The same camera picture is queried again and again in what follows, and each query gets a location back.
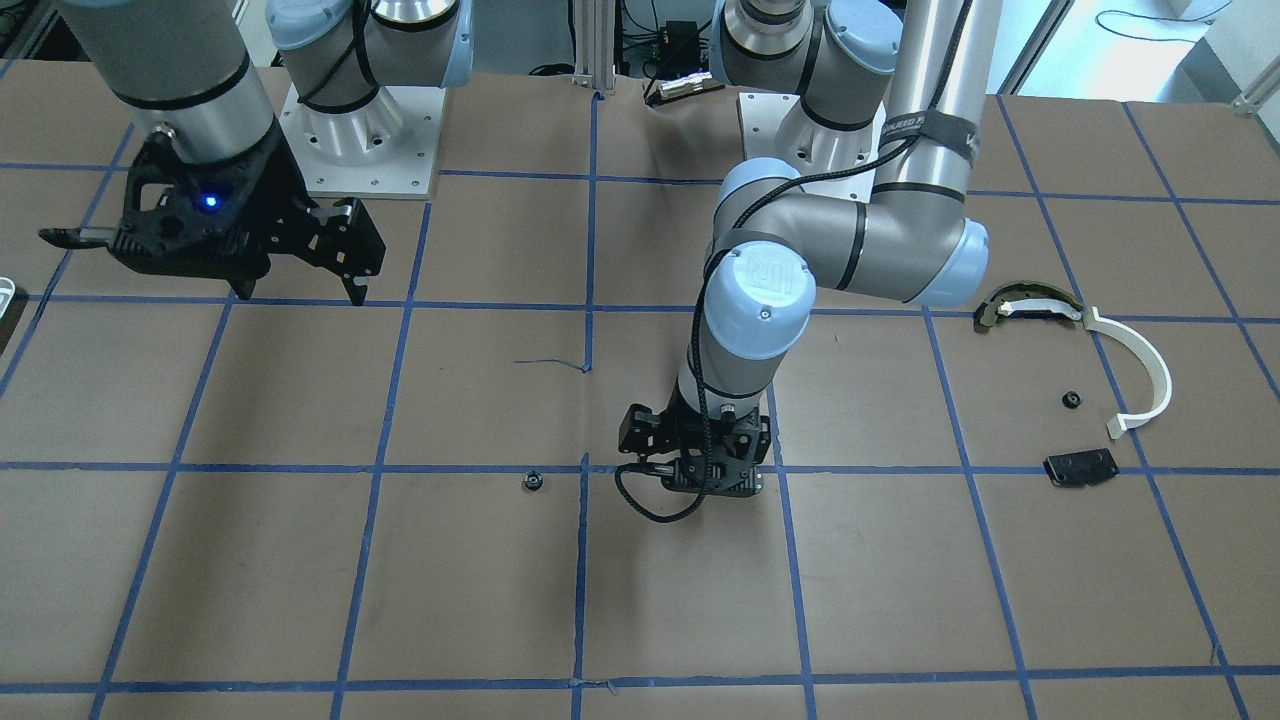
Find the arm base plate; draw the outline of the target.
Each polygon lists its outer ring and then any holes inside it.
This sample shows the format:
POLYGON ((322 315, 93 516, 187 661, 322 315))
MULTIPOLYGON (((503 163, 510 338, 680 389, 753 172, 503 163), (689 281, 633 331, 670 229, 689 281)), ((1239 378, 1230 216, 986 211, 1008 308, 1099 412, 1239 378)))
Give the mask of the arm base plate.
POLYGON ((887 92, 879 96, 870 124, 838 131, 809 119, 795 94, 741 92, 744 158, 778 158, 803 176, 865 165, 878 158, 887 97, 887 92))
POLYGON ((365 108, 325 114, 289 88, 280 123, 314 197, 426 201, 436 177, 447 91, 384 87, 365 108))

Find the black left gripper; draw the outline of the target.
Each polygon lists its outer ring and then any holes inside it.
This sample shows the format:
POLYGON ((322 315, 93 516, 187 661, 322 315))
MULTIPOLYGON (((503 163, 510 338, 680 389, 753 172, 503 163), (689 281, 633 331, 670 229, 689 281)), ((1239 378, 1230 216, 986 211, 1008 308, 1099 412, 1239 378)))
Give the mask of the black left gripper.
POLYGON ((762 491, 756 470, 772 441, 771 418, 753 409, 730 420, 705 419, 676 389, 669 405, 655 413, 632 404, 620 423, 620 452, 634 454, 622 471, 660 479, 664 488, 714 496, 754 496, 762 491))

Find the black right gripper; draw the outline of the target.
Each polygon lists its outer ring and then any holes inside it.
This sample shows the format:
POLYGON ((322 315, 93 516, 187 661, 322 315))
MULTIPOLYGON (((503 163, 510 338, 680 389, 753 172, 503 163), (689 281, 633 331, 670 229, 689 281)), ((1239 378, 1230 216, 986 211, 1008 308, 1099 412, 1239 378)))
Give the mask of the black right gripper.
POLYGON ((323 206, 308 196, 282 131, 202 165, 180 160, 174 140, 156 129, 134 158, 120 224, 105 243, 119 263, 225 281, 250 300, 271 256, 287 254, 337 275, 353 306, 366 304, 387 251, 381 236, 360 200, 323 206))

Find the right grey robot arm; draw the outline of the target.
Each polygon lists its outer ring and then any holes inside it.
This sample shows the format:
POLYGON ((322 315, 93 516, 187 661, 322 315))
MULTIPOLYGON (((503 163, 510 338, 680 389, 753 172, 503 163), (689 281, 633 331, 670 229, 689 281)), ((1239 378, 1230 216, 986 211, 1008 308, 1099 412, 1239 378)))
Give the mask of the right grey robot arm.
POLYGON ((465 85, 468 1, 270 1, 265 20, 297 92, 289 135, 221 1, 59 1, 131 110, 142 143, 113 228, 45 228, 147 275, 223 281, 247 300, 284 254, 330 272, 364 305, 387 247, 357 190, 324 206, 300 159, 384 168, 412 126, 393 88, 465 85))

